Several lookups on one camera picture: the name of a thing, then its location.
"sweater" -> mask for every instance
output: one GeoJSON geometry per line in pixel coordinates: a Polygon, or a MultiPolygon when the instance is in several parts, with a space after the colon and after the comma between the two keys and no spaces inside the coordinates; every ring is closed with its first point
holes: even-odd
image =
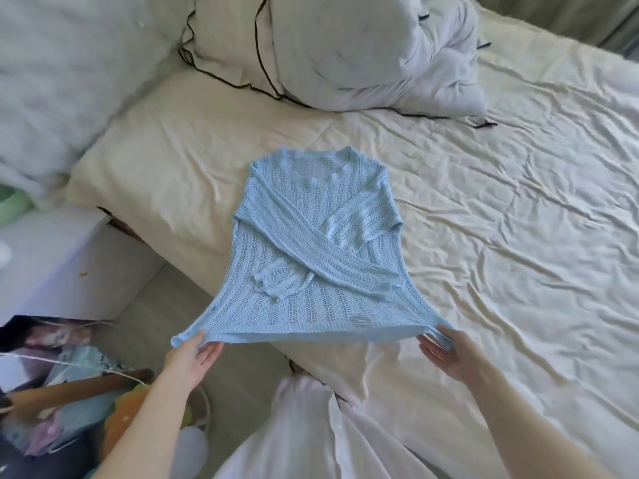
{"type": "Polygon", "coordinates": [[[446,323],[421,297],[401,255],[403,225],[388,169],[351,147],[282,148],[251,163],[234,215],[231,264],[179,346],[205,341],[387,342],[446,323]]]}

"white pants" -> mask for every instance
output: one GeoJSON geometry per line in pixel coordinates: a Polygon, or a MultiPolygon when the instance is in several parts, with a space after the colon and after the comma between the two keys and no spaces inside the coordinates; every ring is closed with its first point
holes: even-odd
{"type": "Polygon", "coordinates": [[[285,378],[268,421],[216,479],[436,479],[395,438],[306,374],[285,378]]]}

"floor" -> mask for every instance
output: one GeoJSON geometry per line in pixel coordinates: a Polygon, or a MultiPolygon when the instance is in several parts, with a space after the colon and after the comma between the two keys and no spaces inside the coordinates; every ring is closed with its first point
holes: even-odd
{"type": "MultiPolygon", "coordinates": [[[[112,326],[95,326],[93,343],[139,368],[162,369],[170,338],[184,330],[211,297],[167,264],[112,326]]],[[[277,384],[290,375],[288,361],[266,343],[225,345],[204,379],[212,401],[209,458],[198,477],[210,479],[223,461],[268,417],[277,384]]]]}

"person's left hand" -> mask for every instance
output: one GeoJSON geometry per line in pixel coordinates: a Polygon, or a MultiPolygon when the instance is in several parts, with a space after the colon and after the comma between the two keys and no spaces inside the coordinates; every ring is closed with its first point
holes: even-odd
{"type": "Polygon", "coordinates": [[[193,338],[173,348],[164,358],[162,373],[169,373],[185,381],[189,391],[200,384],[208,369],[220,356],[224,345],[221,341],[211,341],[199,348],[203,338],[204,331],[200,331],[193,338]]]}

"person's right arm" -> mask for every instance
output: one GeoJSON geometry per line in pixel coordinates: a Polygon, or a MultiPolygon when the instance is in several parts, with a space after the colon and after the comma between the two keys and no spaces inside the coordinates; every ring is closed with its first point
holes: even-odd
{"type": "Polygon", "coordinates": [[[444,351],[419,336],[422,353],[475,398],[512,479],[612,479],[612,475],[538,414],[463,331],[439,327],[453,341],[444,351]]]}

